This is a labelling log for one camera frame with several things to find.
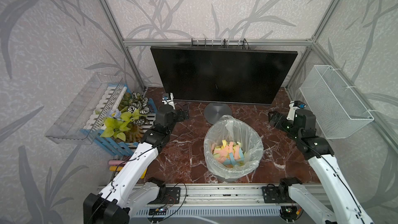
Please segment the grey bin with plastic bag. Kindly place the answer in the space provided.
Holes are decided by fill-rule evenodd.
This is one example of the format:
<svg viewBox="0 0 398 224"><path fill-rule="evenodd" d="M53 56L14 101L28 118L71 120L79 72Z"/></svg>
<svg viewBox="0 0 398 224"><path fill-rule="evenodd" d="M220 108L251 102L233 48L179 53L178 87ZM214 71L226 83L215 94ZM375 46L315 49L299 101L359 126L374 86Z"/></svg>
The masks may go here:
<svg viewBox="0 0 398 224"><path fill-rule="evenodd" d="M208 130L203 147L210 173L229 183L255 171L264 150L258 133L230 115L222 116Z"/></svg>

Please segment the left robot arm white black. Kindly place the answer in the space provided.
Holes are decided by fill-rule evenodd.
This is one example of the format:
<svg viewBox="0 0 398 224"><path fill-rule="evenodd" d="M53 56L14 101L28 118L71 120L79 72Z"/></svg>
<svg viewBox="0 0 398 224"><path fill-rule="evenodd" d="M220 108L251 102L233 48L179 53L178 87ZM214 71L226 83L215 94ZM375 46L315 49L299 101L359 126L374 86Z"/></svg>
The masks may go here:
<svg viewBox="0 0 398 224"><path fill-rule="evenodd" d="M156 200L162 182L152 180L137 191L134 187L145 170L170 141L175 125L189 119L187 105L176 109L162 105L155 121L142 137L134 155L123 163L123 169L99 194L89 194L83 203L85 224L127 224L141 208Z"/></svg>

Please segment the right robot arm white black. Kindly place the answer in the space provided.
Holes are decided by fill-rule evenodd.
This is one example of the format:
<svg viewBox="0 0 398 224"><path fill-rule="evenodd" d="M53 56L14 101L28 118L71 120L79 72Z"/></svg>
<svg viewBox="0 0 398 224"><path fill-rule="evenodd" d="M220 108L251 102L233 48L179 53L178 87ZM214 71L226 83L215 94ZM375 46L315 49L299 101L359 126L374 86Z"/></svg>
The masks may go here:
<svg viewBox="0 0 398 224"><path fill-rule="evenodd" d="M287 116L269 112L268 122L295 141L297 148L317 174L332 208L315 198L297 178L282 179L280 196L297 203L316 224L371 224L340 170L328 141L316 135L316 116L293 107Z"/></svg>

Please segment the grey round monitor stand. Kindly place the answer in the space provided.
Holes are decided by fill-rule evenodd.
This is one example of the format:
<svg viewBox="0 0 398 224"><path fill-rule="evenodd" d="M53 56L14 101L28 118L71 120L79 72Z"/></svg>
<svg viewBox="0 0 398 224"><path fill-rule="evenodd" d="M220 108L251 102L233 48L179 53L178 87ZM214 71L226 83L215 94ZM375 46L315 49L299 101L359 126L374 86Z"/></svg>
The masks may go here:
<svg viewBox="0 0 398 224"><path fill-rule="evenodd" d="M209 103L204 109L204 117L210 124L215 124L224 115L232 116L231 108L224 103Z"/></svg>

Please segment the pile of discarded sticky notes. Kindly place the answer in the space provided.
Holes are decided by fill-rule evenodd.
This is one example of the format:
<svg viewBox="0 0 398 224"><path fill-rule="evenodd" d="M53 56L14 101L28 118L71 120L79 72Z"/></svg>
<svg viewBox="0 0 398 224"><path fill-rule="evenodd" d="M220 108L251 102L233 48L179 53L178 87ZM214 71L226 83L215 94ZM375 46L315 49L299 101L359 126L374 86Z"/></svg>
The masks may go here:
<svg viewBox="0 0 398 224"><path fill-rule="evenodd" d="M222 140L221 145L212 144L210 148L213 158L225 167L232 168L244 165L245 152L241 142Z"/></svg>

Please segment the black flat monitor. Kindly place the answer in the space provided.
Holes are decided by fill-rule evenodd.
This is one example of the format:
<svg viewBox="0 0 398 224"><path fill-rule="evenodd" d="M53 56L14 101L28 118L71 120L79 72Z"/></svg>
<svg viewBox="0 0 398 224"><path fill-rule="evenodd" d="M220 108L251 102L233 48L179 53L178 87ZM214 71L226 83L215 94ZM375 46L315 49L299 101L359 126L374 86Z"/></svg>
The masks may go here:
<svg viewBox="0 0 398 224"><path fill-rule="evenodd" d="M272 104L296 51L150 48L164 90L180 101Z"/></svg>

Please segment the green artificial plant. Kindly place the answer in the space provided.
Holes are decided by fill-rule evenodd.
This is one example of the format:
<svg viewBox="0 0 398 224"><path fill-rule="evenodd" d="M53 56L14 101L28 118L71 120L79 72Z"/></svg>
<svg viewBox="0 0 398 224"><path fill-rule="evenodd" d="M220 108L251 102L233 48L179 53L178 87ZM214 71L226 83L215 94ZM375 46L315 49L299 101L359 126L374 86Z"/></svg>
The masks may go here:
<svg viewBox="0 0 398 224"><path fill-rule="evenodd" d="M135 143L143 137L142 126L149 124L149 99L139 92L126 92L115 110L107 113L102 138L116 142Z"/></svg>

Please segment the blue white wooden crate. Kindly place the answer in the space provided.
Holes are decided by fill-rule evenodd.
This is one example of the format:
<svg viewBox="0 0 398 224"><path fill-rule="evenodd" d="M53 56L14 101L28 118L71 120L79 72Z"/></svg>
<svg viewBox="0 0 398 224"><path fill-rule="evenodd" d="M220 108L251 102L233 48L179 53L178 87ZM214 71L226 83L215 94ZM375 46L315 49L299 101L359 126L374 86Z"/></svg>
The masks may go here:
<svg viewBox="0 0 398 224"><path fill-rule="evenodd" d="M157 108L151 98L126 86L108 85L80 134L112 156L131 156L144 133L153 125Z"/></svg>

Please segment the yellow purple tool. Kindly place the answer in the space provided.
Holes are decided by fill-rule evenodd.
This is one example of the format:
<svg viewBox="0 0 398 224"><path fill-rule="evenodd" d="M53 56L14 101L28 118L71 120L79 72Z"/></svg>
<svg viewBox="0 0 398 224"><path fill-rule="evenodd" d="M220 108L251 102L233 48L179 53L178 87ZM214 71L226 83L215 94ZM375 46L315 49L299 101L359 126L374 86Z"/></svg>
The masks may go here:
<svg viewBox="0 0 398 224"><path fill-rule="evenodd" d="M125 166L125 161L122 160L110 160L108 162L109 170L111 172L120 172Z"/></svg>

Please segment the small green circuit board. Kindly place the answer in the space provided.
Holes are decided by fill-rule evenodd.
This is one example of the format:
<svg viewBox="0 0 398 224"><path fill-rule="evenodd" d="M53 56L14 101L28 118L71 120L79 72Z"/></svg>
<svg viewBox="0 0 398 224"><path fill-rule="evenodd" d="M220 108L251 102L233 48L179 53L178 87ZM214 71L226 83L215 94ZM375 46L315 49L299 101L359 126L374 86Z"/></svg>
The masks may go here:
<svg viewBox="0 0 398 224"><path fill-rule="evenodd" d="M167 208L150 208L148 216L165 216L167 214Z"/></svg>

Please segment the clear plastic tray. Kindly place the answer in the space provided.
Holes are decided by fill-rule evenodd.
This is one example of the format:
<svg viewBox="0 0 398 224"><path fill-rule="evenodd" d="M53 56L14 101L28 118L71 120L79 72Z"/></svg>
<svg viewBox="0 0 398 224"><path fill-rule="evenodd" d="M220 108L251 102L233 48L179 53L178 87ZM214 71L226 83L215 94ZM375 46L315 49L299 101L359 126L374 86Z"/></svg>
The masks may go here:
<svg viewBox="0 0 398 224"><path fill-rule="evenodd" d="M123 90L122 77L95 73L45 137L56 144L92 144Z"/></svg>

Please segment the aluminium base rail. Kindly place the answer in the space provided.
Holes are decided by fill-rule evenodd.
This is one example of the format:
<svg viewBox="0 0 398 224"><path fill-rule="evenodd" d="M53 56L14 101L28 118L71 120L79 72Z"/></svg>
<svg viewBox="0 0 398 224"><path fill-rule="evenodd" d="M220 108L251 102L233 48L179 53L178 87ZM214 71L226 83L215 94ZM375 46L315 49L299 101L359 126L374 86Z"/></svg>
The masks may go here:
<svg viewBox="0 0 398 224"><path fill-rule="evenodd" d="M274 200L266 192L271 190L267 184L167 184L167 191L160 196L160 202L170 202L174 207L189 206L292 206L299 203L289 200Z"/></svg>

